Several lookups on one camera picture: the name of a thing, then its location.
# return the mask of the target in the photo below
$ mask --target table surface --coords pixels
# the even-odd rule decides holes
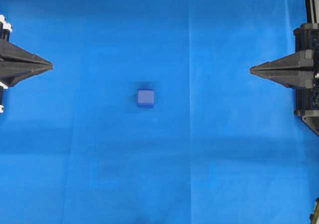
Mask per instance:
[[[294,53],[304,0],[0,0],[0,14],[54,63],[5,93],[1,223],[307,223],[318,137],[292,90],[249,74]]]

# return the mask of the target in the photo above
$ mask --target blue fabric surface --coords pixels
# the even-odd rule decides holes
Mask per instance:
[[[0,0],[11,42],[54,63],[5,93],[0,222],[306,223],[318,137],[249,74],[294,52],[304,3]]]

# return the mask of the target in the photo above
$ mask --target small blue block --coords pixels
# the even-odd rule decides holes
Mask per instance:
[[[154,90],[138,90],[138,107],[153,108],[155,104]]]

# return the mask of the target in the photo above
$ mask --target blue cube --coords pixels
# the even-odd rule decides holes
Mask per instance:
[[[138,107],[153,108],[155,104],[154,90],[140,89],[138,90]]]

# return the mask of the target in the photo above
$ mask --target blue cloth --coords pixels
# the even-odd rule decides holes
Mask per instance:
[[[249,68],[294,52],[304,0],[0,0],[54,63],[5,94],[0,222],[300,224],[318,137]],[[153,109],[136,106],[154,89]]]

